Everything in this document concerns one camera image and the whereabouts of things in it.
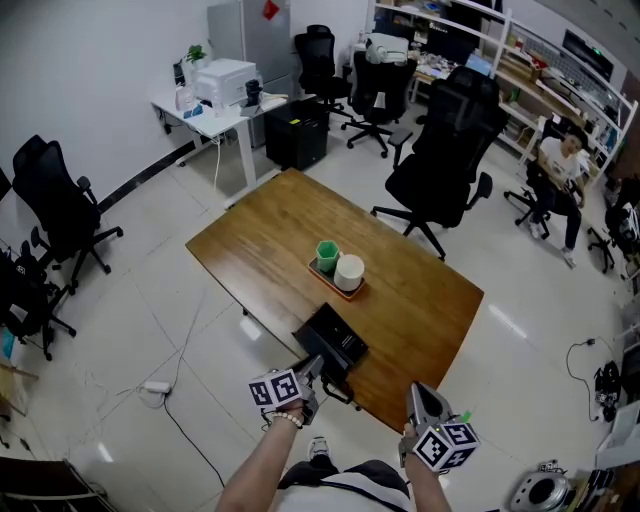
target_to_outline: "cable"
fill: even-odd
[[[571,354],[571,351],[575,348],[575,347],[582,347],[584,345],[594,345],[596,340],[602,340],[602,342],[609,348],[609,350],[611,351],[611,355],[613,356],[613,349],[611,348],[611,346],[606,342],[606,340],[604,338],[602,338],[601,336],[598,336],[596,338],[589,338],[587,341],[583,341],[582,343],[574,343],[573,345],[571,345],[569,347],[569,350],[567,350],[567,357],[565,358],[565,364],[567,366],[567,372],[569,372],[569,375],[571,376],[572,379],[575,380],[579,380],[580,382],[583,382],[584,385],[587,387],[587,393],[589,394],[589,420],[591,422],[596,422],[599,420],[598,416],[594,418],[591,417],[591,388],[589,387],[589,383],[580,378],[580,377],[576,377],[573,373],[571,373],[571,368],[569,368],[569,355]]]
[[[142,386],[138,386],[136,388],[136,393],[138,394],[138,398],[140,398],[142,403],[144,405],[146,405],[147,407],[149,407],[150,409],[164,408],[164,410],[167,413],[167,415],[169,416],[169,418],[171,418],[171,421],[173,421],[176,424],[176,427],[178,427],[178,429],[180,430],[180,433],[185,437],[185,439],[187,441],[189,441],[189,443],[191,443],[191,446],[193,446],[196,449],[196,451],[200,454],[200,456],[205,460],[205,462],[207,464],[209,464],[211,469],[213,469],[213,471],[215,471],[216,475],[218,475],[218,479],[220,480],[220,484],[222,485],[222,488],[224,489],[225,488],[224,481],[222,480],[222,476],[220,476],[220,473],[218,472],[216,467],[213,464],[211,464],[211,462],[205,456],[205,454],[202,453],[200,448],[198,448],[196,446],[196,444],[191,440],[191,438],[186,434],[186,432],[180,426],[180,423],[178,423],[178,421],[173,417],[171,412],[169,412],[169,408],[167,407],[167,402],[169,400],[169,396],[173,393],[173,391],[174,391],[174,389],[176,387],[176,384],[178,383],[178,376],[180,375],[180,364],[182,363],[182,361],[184,359],[184,352],[187,349],[187,344],[189,343],[189,340],[191,339],[191,332],[193,331],[193,327],[196,324],[196,320],[198,319],[198,314],[200,313],[200,310],[202,309],[202,305],[204,304],[204,299],[205,299],[206,296],[207,296],[207,290],[205,288],[202,291],[202,297],[200,298],[200,302],[198,304],[198,309],[196,310],[196,314],[194,315],[193,320],[191,322],[191,326],[189,327],[189,332],[187,333],[187,339],[185,340],[184,346],[182,347],[182,351],[180,352],[180,357],[178,358],[178,367],[176,368],[176,376],[173,379],[173,384],[171,385],[171,389],[170,389],[169,393],[167,393],[166,395],[163,395],[162,400],[158,404],[153,404],[153,405],[149,405],[145,400],[142,399],[142,396],[139,393],[139,390],[142,389]]]
[[[176,419],[169,412],[169,409],[167,408],[167,401],[166,400],[164,401],[163,405],[164,405],[164,410],[169,415],[169,418],[171,418],[173,420],[173,422],[176,424],[176,427],[178,427],[178,429],[180,429],[180,432],[182,432],[182,435],[185,437],[185,439],[191,443],[191,446],[193,446],[196,449],[196,451],[202,456],[202,458],[205,460],[205,462],[207,464],[209,464],[211,469],[213,469],[216,472],[216,475],[218,475],[218,479],[220,480],[220,484],[222,485],[222,488],[224,489],[225,488],[224,481],[222,480],[222,477],[220,476],[220,473],[218,472],[218,470],[215,468],[215,466],[213,464],[211,464],[211,462],[209,462],[209,459],[207,459],[205,454],[200,451],[200,448],[198,448],[196,446],[196,444],[191,440],[191,438],[189,438],[189,436],[184,432],[184,430],[182,430],[182,427],[180,426],[180,424],[176,421]]]
[[[220,170],[220,153],[222,153],[222,146],[220,145],[220,137],[212,139],[212,142],[218,146],[218,163],[216,164],[216,173],[213,176],[213,190],[216,190],[216,183],[218,181],[218,171]]]

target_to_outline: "wooden table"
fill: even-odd
[[[364,260],[366,285],[352,302],[309,272],[321,240]],[[369,346],[347,379],[355,401],[398,432],[409,385],[440,384],[483,296],[425,249],[293,169],[251,192],[187,248],[300,357],[306,354],[291,333],[328,302]]]

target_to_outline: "white tile floor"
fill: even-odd
[[[407,113],[403,124],[415,128],[419,110]],[[348,150],[344,139],[351,134],[334,119],[328,156],[307,174],[366,210],[398,206],[384,189],[391,160],[380,158],[373,140]],[[149,378],[173,379],[201,301],[168,405],[225,480],[262,435],[247,380],[293,361],[277,340],[242,316],[184,247],[223,214],[224,197],[242,186],[237,146],[222,151],[220,191],[212,186],[212,149],[184,168],[160,173],[111,208],[105,227],[120,225],[125,232],[100,247],[113,272],[106,276],[88,266],[77,295],[60,310],[78,329],[77,337],[58,332],[51,363],[34,347],[16,349],[14,362],[41,380],[28,390],[28,418],[16,418],[11,429],[27,438],[37,458],[70,458],[105,486],[122,510],[215,508],[221,491],[215,474],[165,412],[146,407],[135,392]],[[256,158],[259,169],[269,170],[263,153]],[[492,197],[478,203],[459,227],[434,226],[447,264],[485,292],[440,386],[457,411],[473,412],[472,423],[483,438],[467,465],[443,477],[456,511],[502,508],[516,478],[541,460],[557,458],[570,472],[592,467],[607,428],[587,420],[585,389],[568,377],[564,356],[573,342],[593,336],[610,340],[620,329],[617,274],[601,274],[600,261],[586,250],[586,229],[572,271],[558,251],[564,221],[554,219],[548,243],[514,226],[518,212],[502,193],[519,188],[515,159],[492,146],[480,170],[493,176]],[[597,197],[586,213],[601,225]],[[404,229],[401,221],[380,217]],[[410,238],[432,251],[421,233]],[[574,371],[590,379],[607,355],[600,345],[578,349]],[[321,395],[319,414],[299,435],[291,464],[305,456],[311,437],[322,434],[342,469],[368,458],[397,467],[398,435],[367,413]],[[9,439],[10,456],[30,456]]]

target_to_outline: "white t-shirt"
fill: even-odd
[[[375,496],[378,500],[393,505],[395,510],[407,512],[411,510],[411,501],[403,493],[378,485],[359,473],[339,473],[323,480],[360,489],[369,496]],[[302,510],[305,512],[327,512],[328,510],[389,512],[391,509],[352,490],[323,485],[319,487],[292,485],[286,490],[278,491],[271,508],[269,508],[270,512],[300,512]]]
[[[540,144],[540,151],[546,155],[551,172],[566,183],[567,180],[573,180],[580,176],[580,164],[576,155],[565,158],[560,149],[561,145],[560,139],[547,137]]]

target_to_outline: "seated person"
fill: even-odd
[[[548,211],[566,215],[567,232],[562,256],[571,268],[576,266],[572,251],[582,220],[580,208],[583,208],[585,203],[584,183],[577,154],[582,148],[586,148],[587,144],[587,135],[581,129],[570,128],[562,141],[553,137],[544,139],[538,150],[538,160],[531,164],[538,171],[534,186],[537,202],[529,220],[531,235],[534,238],[540,236],[540,221]],[[580,194],[579,204],[571,193],[572,181]]]

